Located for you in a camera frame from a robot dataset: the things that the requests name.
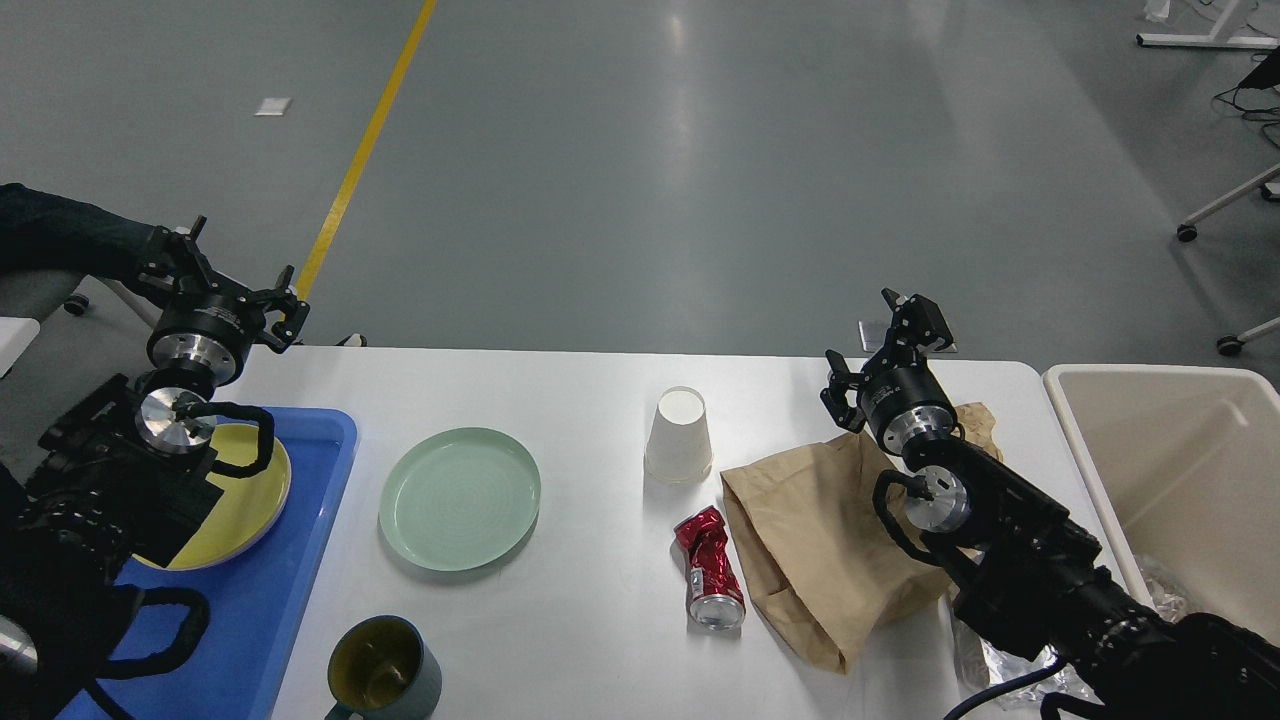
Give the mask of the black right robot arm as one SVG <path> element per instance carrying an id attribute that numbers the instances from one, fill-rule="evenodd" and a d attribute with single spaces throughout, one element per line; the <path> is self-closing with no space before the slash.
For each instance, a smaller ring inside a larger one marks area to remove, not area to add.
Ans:
<path id="1" fill-rule="evenodd" d="M 837 427 L 868 430 L 904 461 L 878 475 L 874 512 L 901 551 L 947 574 L 956 618 L 997 650 L 1053 657 L 948 716 L 1071 667 L 1092 698 L 1048 693 L 1043 719 L 1277 717 L 1277 648 L 1210 612 L 1170 623 L 1126 593 L 1065 506 L 965 438 L 927 361 L 954 343 L 940 306 L 881 293 L 891 319 L 879 350 L 858 372 L 828 350 L 820 400 Z"/>

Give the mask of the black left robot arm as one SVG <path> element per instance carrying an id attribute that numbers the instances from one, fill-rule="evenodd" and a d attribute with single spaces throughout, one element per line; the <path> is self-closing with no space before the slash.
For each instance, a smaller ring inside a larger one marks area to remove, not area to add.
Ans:
<path id="1" fill-rule="evenodd" d="M 275 448 L 262 409 L 218 402 L 255 345 L 283 352 L 310 306 L 293 266 L 250 290 L 184 233 L 154 232 L 138 278 L 166 300 L 147 352 L 152 370 L 116 374 L 40 438 L 47 457 L 3 520 L 3 716 L 52 719 L 81 692 L 113 719 L 125 710 L 105 680 L 180 667 L 209 628 L 196 589 L 145 589 L 118 577 L 132 557 L 168 566 L 209 519 L 223 489 L 211 475 L 251 478 Z"/>

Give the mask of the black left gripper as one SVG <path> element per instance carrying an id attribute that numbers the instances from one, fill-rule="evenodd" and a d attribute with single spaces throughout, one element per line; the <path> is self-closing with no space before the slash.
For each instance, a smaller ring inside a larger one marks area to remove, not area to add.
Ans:
<path id="1" fill-rule="evenodd" d="M 193 389 L 238 379 L 253 343 L 283 354 L 300 341 L 310 314 L 293 286 L 293 265 L 270 288 L 212 292 L 223 278 L 197 245 L 207 220 L 197 215 L 186 231 L 154 225 L 137 266 L 137 295 L 168 306 L 148 338 L 148 360 Z"/>

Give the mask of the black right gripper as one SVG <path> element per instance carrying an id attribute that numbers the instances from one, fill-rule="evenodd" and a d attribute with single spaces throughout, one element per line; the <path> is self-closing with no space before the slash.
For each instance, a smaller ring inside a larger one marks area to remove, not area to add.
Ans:
<path id="1" fill-rule="evenodd" d="M 954 405 L 924 366 L 929 354 L 954 348 L 955 337 L 937 302 L 927 296 L 891 288 L 881 296 L 891 318 L 879 350 L 867 360 L 867 373 L 878 374 L 869 379 L 867 373 L 852 372 L 841 352 L 826 350 L 829 373 L 820 401 L 838 428 L 858 434 L 867 424 L 883 451 L 902 451 L 915 439 L 946 437 L 957 429 Z"/>

